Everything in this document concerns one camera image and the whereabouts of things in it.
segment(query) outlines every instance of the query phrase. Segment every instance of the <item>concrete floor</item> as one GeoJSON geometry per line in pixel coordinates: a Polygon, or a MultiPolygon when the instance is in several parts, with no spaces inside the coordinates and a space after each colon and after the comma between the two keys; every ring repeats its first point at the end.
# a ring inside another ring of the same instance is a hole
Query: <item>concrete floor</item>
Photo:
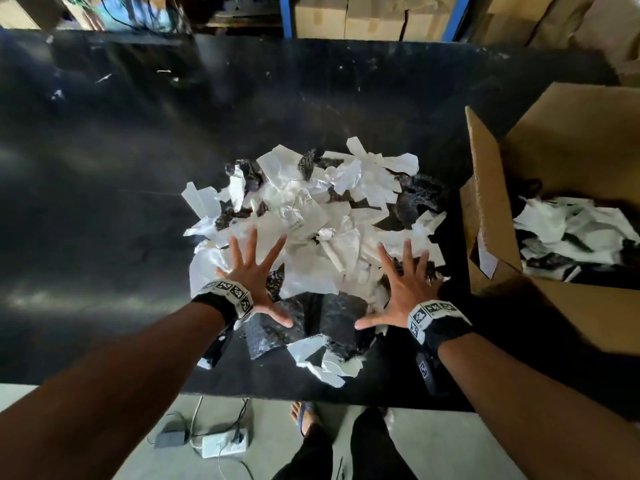
{"type": "MultiPolygon", "coordinates": [[[[0,385],[0,409],[31,389],[28,386],[0,385]]],[[[181,394],[169,411],[180,411],[190,421],[198,398],[181,394]]],[[[248,451],[240,459],[250,469],[253,480],[268,480],[291,459],[302,439],[289,416],[290,403],[254,399],[249,404],[244,426],[249,427],[251,439],[248,451]]],[[[241,407],[241,399],[204,397],[196,418],[196,432],[224,428],[236,419],[241,407]]],[[[345,465],[342,478],[351,478],[349,437],[353,421],[361,411],[359,406],[319,406],[327,429],[334,434],[337,432],[333,446],[334,478],[341,456],[345,465]]],[[[524,479],[476,414],[399,409],[392,412],[391,436],[418,478],[524,479]]],[[[222,458],[220,468],[227,480],[250,480],[235,460],[222,458]]],[[[146,441],[138,445],[115,478],[224,480],[218,471],[217,459],[204,460],[188,445],[155,450],[146,441]]]]}

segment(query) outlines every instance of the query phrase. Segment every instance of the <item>black table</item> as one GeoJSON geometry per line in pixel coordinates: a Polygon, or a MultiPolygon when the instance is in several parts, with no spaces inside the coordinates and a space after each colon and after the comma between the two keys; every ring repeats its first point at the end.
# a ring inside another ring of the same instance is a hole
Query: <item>black table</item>
{"type": "MultiPolygon", "coordinates": [[[[95,32],[46,38],[0,32],[2,382],[40,383],[187,302],[194,242],[182,233],[196,217],[180,192],[188,181],[226,186],[226,162],[277,144],[345,151],[358,136],[376,153],[418,155],[422,172],[457,188],[472,171],[464,106],[500,139],[553,81],[617,84],[603,58],[587,52],[95,32]]],[[[462,294],[457,207],[443,249],[462,294]]],[[[251,361],[236,334],[217,366],[194,371],[184,390],[468,410],[460,394],[428,396],[407,340],[391,331],[358,377],[334,389],[284,349],[251,361]]]]}

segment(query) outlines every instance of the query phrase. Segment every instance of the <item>forearm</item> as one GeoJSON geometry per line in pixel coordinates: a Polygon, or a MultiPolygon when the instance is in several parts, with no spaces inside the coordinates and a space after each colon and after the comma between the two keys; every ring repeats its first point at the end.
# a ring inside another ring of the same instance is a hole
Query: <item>forearm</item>
{"type": "Polygon", "coordinates": [[[110,478],[223,327],[217,310],[190,303],[92,353],[0,414],[0,459],[20,476],[110,478]]]}
{"type": "Polygon", "coordinates": [[[475,333],[438,356],[530,479],[640,478],[640,433],[475,333]]]}

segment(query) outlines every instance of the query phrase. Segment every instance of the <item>black pants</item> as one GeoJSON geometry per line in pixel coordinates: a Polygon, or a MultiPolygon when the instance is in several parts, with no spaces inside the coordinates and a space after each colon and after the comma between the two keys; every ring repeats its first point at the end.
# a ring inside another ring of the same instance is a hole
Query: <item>black pants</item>
{"type": "MultiPolygon", "coordinates": [[[[366,409],[351,432],[353,480],[416,480],[396,450],[382,413],[366,409]]],[[[330,480],[333,470],[331,439],[321,426],[309,428],[300,450],[273,480],[330,480]]]]}

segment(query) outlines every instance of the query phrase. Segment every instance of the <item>white power strip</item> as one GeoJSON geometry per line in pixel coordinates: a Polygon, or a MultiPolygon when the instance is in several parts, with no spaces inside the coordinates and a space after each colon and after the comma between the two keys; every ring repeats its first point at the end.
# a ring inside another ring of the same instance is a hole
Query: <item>white power strip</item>
{"type": "Polygon", "coordinates": [[[218,456],[233,455],[244,453],[249,448],[249,431],[242,428],[240,434],[242,441],[240,443],[232,443],[236,430],[225,431],[215,435],[206,435],[202,437],[202,457],[217,458],[218,456]]]}

